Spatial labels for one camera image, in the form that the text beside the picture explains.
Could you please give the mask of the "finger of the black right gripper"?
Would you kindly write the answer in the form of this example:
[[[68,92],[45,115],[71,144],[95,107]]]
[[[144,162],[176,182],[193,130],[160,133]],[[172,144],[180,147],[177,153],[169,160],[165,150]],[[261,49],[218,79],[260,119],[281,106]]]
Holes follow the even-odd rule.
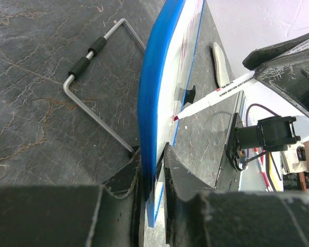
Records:
[[[309,118],[309,49],[263,63],[254,78]]]
[[[291,50],[292,48],[296,47],[297,45],[305,42],[309,39],[309,33],[306,33],[300,37],[273,44],[267,47],[263,47],[260,49],[256,49],[252,51],[244,60],[243,66],[248,70],[254,70],[262,63],[269,61],[278,55],[282,55],[283,53]]]

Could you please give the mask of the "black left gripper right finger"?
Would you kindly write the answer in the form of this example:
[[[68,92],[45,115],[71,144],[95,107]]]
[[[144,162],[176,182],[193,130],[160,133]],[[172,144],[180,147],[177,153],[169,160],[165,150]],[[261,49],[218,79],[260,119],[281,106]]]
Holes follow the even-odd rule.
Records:
[[[170,246],[309,246],[309,194],[220,191],[163,152]]]

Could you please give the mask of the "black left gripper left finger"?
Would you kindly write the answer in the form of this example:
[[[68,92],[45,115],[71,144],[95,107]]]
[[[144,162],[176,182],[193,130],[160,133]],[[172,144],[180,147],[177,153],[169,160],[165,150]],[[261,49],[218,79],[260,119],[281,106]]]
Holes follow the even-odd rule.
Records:
[[[143,246],[140,150],[99,185],[0,187],[0,246]]]

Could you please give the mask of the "magenta capped whiteboard marker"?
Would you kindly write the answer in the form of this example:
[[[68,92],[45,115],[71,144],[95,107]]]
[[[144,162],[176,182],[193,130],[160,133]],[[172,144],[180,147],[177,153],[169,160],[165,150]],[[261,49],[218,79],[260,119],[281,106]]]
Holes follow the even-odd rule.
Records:
[[[207,94],[205,97],[183,109],[177,116],[175,116],[174,121],[192,116],[208,107],[214,106],[224,99],[227,99],[230,96],[255,84],[257,80],[254,78],[254,73],[255,71],[250,71],[229,82],[227,85]]]

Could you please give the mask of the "blue framed whiteboard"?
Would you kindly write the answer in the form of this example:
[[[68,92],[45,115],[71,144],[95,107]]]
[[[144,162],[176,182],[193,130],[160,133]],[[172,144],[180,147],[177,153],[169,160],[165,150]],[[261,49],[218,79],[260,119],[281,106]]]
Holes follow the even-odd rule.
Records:
[[[188,84],[204,5],[204,1],[166,1],[146,45],[137,111],[149,227],[156,224],[163,198],[164,148],[175,143],[176,116],[196,94]]]

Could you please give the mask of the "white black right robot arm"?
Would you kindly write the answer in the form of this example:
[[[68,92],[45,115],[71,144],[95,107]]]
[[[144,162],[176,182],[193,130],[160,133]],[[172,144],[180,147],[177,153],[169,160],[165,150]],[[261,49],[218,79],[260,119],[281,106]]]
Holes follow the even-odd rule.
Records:
[[[299,110],[301,116],[273,116],[255,126],[234,127],[228,143],[237,149],[262,147],[285,151],[287,145],[309,140],[309,33],[251,52],[244,67],[255,79]]]

